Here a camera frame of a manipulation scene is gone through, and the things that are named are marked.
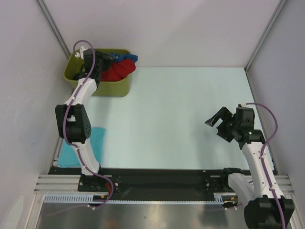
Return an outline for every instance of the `green basket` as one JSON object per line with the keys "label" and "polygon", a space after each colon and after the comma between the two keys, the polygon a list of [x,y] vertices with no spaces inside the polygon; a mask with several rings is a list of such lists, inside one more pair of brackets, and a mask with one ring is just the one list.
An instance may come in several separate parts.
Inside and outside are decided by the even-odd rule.
{"label": "green basket", "polygon": [[[130,53],[124,49],[96,49],[103,53],[117,53],[127,54]],[[71,54],[67,66],[65,68],[63,78],[69,82],[73,88],[76,88],[78,81],[73,80],[73,76],[80,70],[81,65],[84,64],[82,58],[76,58],[74,54]],[[99,87],[93,93],[94,96],[113,96],[113,97],[124,97],[128,94],[130,89],[132,74],[129,74],[126,78],[117,82],[101,82]]]}

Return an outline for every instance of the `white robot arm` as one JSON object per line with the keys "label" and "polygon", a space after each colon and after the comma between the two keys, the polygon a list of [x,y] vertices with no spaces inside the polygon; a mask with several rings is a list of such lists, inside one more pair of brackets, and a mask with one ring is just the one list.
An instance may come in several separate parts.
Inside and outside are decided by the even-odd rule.
{"label": "white robot arm", "polygon": [[84,59],[85,71],[77,74],[78,85],[72,96],[65,104],[57,105],[55,113],[59,135],[74,149],[82,165],[81,173],[92,176],[99,172],[100,164],[90,145],[91,124],[85,105],[101,82],[101,71],[109,69],[114,56],[97,50],[94,50],[93,55],[92,49],[86,50],[83,47],[80,51],[80,54],[76,53],[76,57]]}
{"label": "white robot arm", "polygon": [[224,185],[231,188],[244,205],[244,219],[248,228],[286,228],[295,206],[291,199],[284,197],[276,183],[263,151],[263,133],[254,129],[254,110],[238,106],[236,113],[232,114],[223,107],[205,123],[213,127],[219,119],[222,122],[217,127],[217,135],[228,142],[233,139],[238,142],[253,179],[253,184],[249,184],[240,169],[224,169]]}

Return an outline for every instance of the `metal frame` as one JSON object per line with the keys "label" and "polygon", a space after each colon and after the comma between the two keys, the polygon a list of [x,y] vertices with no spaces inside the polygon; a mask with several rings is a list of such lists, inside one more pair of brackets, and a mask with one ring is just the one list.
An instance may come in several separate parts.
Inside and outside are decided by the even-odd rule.
{"label": "metal frame", "polygon": [[249,69],[251,68],[254,60],[256,59],[258,53],[260,52],[262,46],[264,45],[264,43],[266,42],[272,28],[274,27],[275,23],[277,22],[279,16],[281,15],[281,12],[283,11],[283,9],[285,8],[285,6],[287,5],[289,0],[281,0],[279,2],[279,4],[277,5],[277,8],[275,9],[266,29],[264,30],[254,52],[252,53],[247,65],[245,66],[245,72],[248,73]]}
{"label": "metal frame", "polygon": [[[219,175],[209,175],[212,179],[219,178]],[[246,176],[247,180],[252,180],[251,176]],[[106,195],[106,192],[78,192],[77,187],[79,184],[80,175],[40,175],[34,191],[34,202],[30,212],[28,224],[25,229],[34,229],[38,223],[39,214],[41,211],[44,199],[47,202],[61,202],[61,203],[84,203],[84,201],[77,201],[76,197],[93,197],[94,195]],[[286,198],[291,198],[295,203],[295,212],[290,219],[291,229],[302,229],[302,222],[299,216],[297,202],[293,188],[291,186],[288,176],[275,176],[275,179],[283,191]],[[112,200],[109,204],[223,204],[226,197],[236,196],[234,192],[219,192],[213,193],[214,201],[120,201]]]}
{"label": "metal frame", "polygon": [[54,34],[54,36],[56,37],[58,44],[60,45],[61,49],[63,50],[63,52],[65,53],[66,57],[69,58],[70,57],[70,51],[68,49],[68,46],[66,45],[65,41],[62,38],[61,33],[59,32],[53,17],[51,16],[46,4],[44,3],[43,0],[35,0],[37,3],[38,8],[41,10],[43,17],[45,18],[47,24],[49,25],[52,33]]}
{"label": "metal frame", "polygon": [[63,143],[63,139],[58,137],[57,143],[56,143],[56,147],[54,150],[54,157],[50,163],[50,167],[57,167],[57,161],[59,159],[59,155],[61,153],[61,146]]}
{"label": "metal frame", "polygon": [[[220,176],[222,172],[222,170],[102,169],[102,174],[114,183],[115,192],[112,200],[121,202],[214,201],[214,193],[227,192],[222,187]],[[35,193],[100,194],[96,190],[78,192],[84,187],[80,174],[81,168],[51,167],[48,175],[39,176]],[[103,194],[106,190],[107,188],[101,189]]]}

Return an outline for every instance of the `red cloth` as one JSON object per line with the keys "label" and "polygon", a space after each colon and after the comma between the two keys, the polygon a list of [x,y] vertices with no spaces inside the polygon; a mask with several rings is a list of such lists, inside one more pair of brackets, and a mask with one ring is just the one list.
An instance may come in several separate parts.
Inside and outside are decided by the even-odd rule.
{"label": "red cloth", "polygon": [[112,63],[108,71],[102,72],[102,81],[120,81],[135,70],[132,60],[126,59],[118,63]]}

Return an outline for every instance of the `metal floor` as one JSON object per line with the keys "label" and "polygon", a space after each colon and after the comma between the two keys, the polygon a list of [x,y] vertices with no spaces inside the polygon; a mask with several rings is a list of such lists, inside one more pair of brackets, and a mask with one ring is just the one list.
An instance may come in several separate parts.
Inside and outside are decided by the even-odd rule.
{"label": "metal floor", "polygon": [[219,205],[106,204],[98,210],[44,203],[36,229],[246,229],[244,208]]}

